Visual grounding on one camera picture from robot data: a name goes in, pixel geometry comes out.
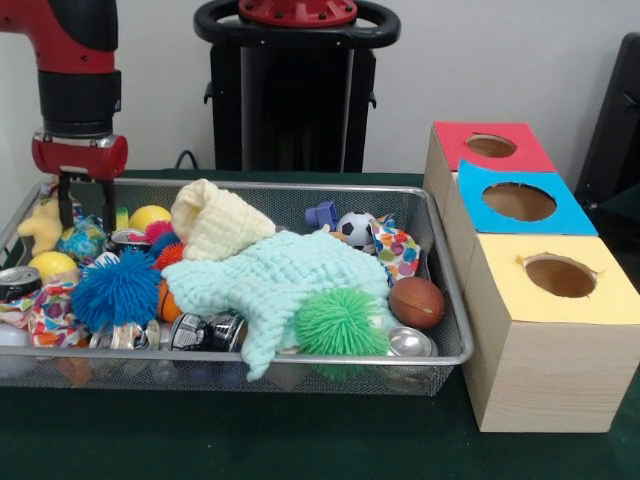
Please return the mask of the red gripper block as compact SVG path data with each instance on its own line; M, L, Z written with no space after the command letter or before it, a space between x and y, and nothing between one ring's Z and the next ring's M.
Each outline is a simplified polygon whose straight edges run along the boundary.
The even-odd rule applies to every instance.
M70 197L70 174L83 174L102 181L103 229L111 233L116 227L116 194L113 179L120 176L128 159L128 142L124 136L108 135L97 139L56 137L44 130L32 138L35 165L44 173L59 176L58 204L63 228L73 227L73 201Z

